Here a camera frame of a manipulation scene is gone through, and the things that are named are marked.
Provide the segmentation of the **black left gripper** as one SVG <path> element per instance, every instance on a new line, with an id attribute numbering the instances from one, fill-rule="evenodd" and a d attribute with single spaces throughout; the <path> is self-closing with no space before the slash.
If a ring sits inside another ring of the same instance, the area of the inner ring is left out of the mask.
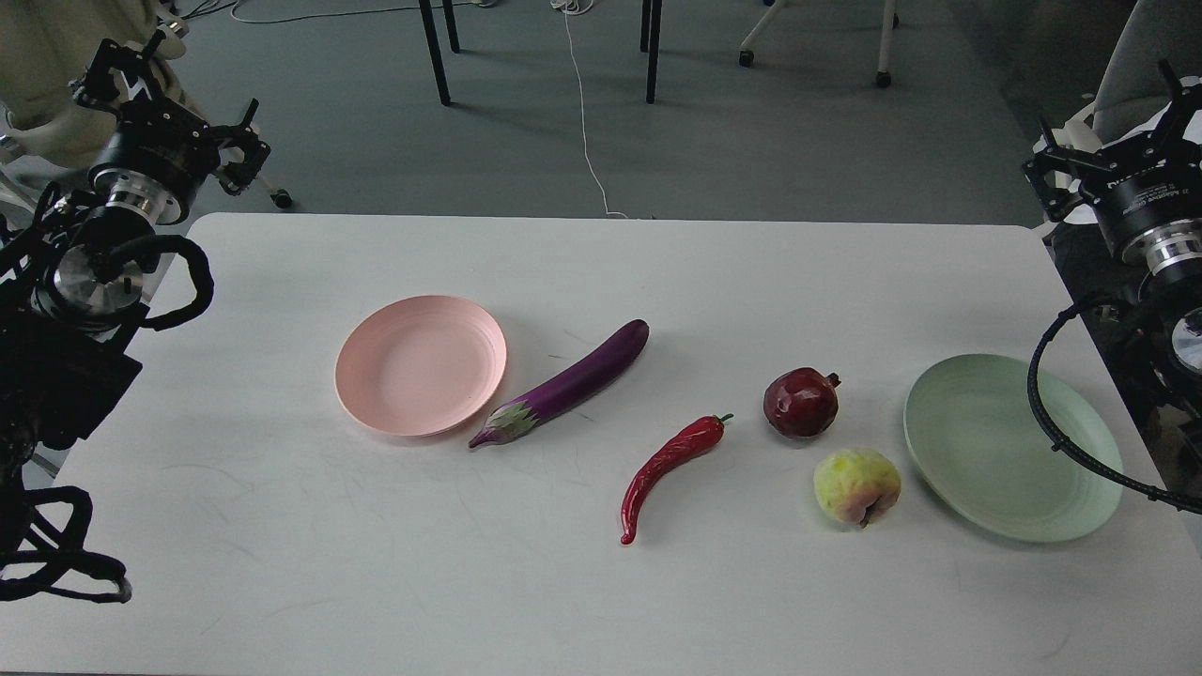
<path id="1" fill-rule="evenodd" d="M 108 195 L 124 178 L 154 180 L 169 196 L 156 223 L 175 225 L 192 213 L 212 172 L 227 195 L 244 192 L 270 158 L 270 146 L 254 128 L 258 99 L 250 99 L 240 121 L 208 125 L 163 94 L 151 63 L 165 38 L 167 34 L 156 30 L 137 51 L 105 38 L 69 89 L 77 106 L 121 115 L 117 132 L 87 172 L 94 192 Z M 219 165 L 222 152 L 230 152 L 230 159 Z"/>

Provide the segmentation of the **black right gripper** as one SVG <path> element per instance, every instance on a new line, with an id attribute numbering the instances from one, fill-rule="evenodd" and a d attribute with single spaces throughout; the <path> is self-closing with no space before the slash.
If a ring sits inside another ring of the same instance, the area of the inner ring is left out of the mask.
<path id="1" fill-rule="evenodd" d="M 1143 267 L 1155 279 L 1198 279 L 1200 155 L 1186 132 L 1200 112 L 1200 81 L 1184 83 L 1166 57 L 1156 69 L 1168 103 L 1123 137 L 1141 158 L 1081 178 L 1096 166 L 1097 134 L 1082 115 L 1061 128 L 1039 118 L 1039 140 L 1022 172 L 1046 223 L 1065 223 L 1090 206 L 1117 263 Z"/>

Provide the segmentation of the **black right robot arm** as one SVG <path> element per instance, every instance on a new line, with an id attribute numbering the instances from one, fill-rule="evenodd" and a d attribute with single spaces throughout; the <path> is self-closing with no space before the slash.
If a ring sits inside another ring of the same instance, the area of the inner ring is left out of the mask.
<path id="1" fill-rule="evenodd" d="M 1183 433 L 1200 450 L 1200 144 L 1186 137 L 1200 112 L 1200 85 L 1184 83 L 1167 60 L 1156 65 L 1170 102 L 1154 128 L 1096 150 L 1065 146 L 1047 123 L 1027 161 L 1027 183 L 1051 230 L 1079 207 L 1093 210 L 1117 263 L 1146 269 L 1133 293 L 1095 287 L 1076 297 L 1045 330 L 1027 367 L 1027 401 L 1055 451 L 1085 470 L 1155 503 L 1198 512 L 1200 497 L 1164 490 L 1103 466 L 1057 426 L 1039 389 L 1040 360 L 1073 319 L 1115 318 L 1107 364 L 1133 374 L 1137 389 L 1188 415 Z"/>

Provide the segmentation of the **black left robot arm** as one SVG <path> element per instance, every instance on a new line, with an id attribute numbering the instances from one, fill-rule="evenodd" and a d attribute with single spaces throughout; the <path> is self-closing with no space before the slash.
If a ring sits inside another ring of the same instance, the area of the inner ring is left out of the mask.
<path id="1" fill-rule="evenodd" d="M 202 248 L 163 225 L 183 223 L 215 178 L 239 195 L 270 154 L 252 120 L 214 125 L 172 97 L 153 73 L 167 40 L 133 48 L 105 38 L 73 81 L 81 109 L 107 113 L 115 134 L 87 174 L 89 188 L 48 185 L 29 226 L 2 230 L 2 599 L 47 593 L 125 603 L 121 561 L 87 551 L 93 500 L 75 486 L 26 488 L 41 446 L 71 447 L 115 410 L 142 364 L 126 354 L 139 330 L 197 319 L 215 283 Z"/>

